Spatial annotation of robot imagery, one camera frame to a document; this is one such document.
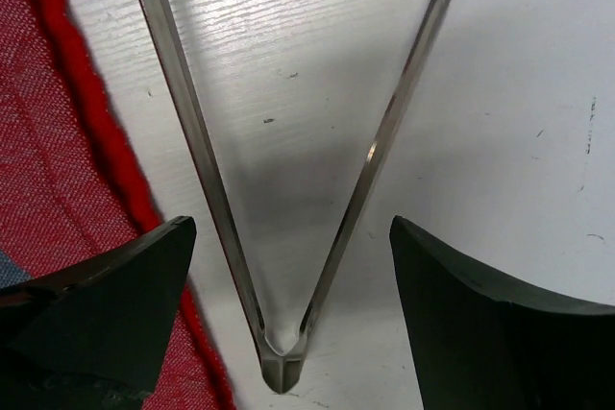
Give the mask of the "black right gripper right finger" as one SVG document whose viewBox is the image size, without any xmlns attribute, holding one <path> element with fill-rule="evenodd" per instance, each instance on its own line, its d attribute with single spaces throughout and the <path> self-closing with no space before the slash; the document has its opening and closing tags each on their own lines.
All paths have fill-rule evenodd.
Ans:
<svg viewBox="0 0 615 410">
<path fill-rule="evenodd" d="M 532 285 L 403 217 L 389 240 L 427 409 L 610 409 L 614 309 Z"/>
</svg>

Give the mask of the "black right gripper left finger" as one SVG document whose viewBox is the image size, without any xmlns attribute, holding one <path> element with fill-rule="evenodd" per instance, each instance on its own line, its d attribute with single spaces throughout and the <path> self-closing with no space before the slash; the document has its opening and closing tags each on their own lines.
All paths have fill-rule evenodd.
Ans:
<svg viewBox="0 0 615 410">
<path fill-rule="evenodd" d="M 174 218 L 1 291 L 4 409 L 140 409 L 156 389 L 196 240 Z"/>
</svg>

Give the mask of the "metal tongs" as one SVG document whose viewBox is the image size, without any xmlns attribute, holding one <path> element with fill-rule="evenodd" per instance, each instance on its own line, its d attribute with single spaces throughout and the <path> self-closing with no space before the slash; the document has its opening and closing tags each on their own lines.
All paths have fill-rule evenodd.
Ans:
<svg viewBox="0 0 615 410">
<path fill-rule="evenodd" d="M 298 382 L 451 0 L 138 0 L 266 385 Z"/>
</svg>

